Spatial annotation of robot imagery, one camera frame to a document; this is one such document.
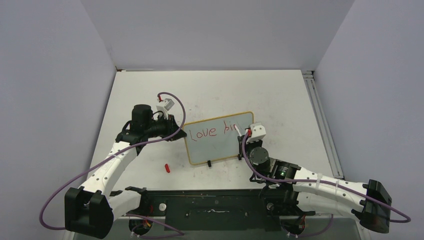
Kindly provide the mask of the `white marker pen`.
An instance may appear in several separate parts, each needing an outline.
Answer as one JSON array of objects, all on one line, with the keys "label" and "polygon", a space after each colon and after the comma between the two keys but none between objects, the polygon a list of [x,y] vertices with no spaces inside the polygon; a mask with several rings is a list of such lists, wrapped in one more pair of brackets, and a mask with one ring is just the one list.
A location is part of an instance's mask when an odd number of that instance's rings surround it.
[{"label": "white marker pen", "polygon": [[235,130],[237,131],[238,135],[241,137],[243,134],[241,133],[240,129],[238,128],[238,126],[236,124],[233,125]]}]

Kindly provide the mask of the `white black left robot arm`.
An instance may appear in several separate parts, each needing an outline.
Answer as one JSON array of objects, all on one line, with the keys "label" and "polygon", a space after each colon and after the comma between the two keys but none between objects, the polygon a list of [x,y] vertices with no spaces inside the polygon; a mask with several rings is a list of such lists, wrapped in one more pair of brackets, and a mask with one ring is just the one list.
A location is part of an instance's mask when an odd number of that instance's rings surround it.
[{"label": "white black left robot arm", "polygon": [[105,162],[90,170],[90,177],[79,188],[71,187],[64,196],[65,229],[98,239],[105,238],[114,221],[132,211],[144,215],[149,210],[149,201],[142,197],[142,189],[124,190],[111,196],[113,187],[127,166],[140,154],[149,139],[175,141],[186,137],[169,114],[174,102],[167,98],[156,105],[133,107],[129,120],[117,135]]}]

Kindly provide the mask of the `yellow framed small whiteboard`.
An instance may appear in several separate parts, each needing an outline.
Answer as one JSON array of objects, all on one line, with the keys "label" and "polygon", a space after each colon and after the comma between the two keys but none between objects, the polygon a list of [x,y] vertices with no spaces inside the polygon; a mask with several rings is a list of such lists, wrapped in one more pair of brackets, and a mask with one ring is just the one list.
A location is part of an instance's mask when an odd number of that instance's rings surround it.
[{"label": "yellow framed small whiteboard", "polygon": [[245,111],[186,123],[182,130],[187,133],[184,142],[191,165],[206,164],[234,158],[239,154],[238,133],[254,123],[254,113]]}]

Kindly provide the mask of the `red marker cap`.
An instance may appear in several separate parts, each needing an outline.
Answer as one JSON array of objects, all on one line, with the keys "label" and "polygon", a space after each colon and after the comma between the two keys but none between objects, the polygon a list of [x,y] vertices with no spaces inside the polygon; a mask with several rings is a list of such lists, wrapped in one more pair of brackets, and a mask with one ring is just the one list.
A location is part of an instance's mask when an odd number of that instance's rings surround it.
[{"label": "red marker cap", "polygon": [[171,172],[170,167],[167,163],[164,165],[164,167],[165,167],[165,170],[166,170],[167,173]]}]

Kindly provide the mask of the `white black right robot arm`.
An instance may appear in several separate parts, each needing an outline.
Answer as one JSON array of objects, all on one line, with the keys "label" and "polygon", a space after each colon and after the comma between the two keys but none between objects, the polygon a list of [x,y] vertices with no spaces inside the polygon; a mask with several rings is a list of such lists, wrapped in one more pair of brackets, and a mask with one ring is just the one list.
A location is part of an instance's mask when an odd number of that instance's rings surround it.
[{"label": "white black right robot arm", "polygon": [[282,203],[268,210],[274,216],[304,217],[325,213],[353,219],[376,233],[390,231],[392,198],[377,180],[349,182],[313,172],[305,167],[271,158],[262,141],[244,142],[238,136],[238,159],[252,170],[251,181],[282,190]]}]

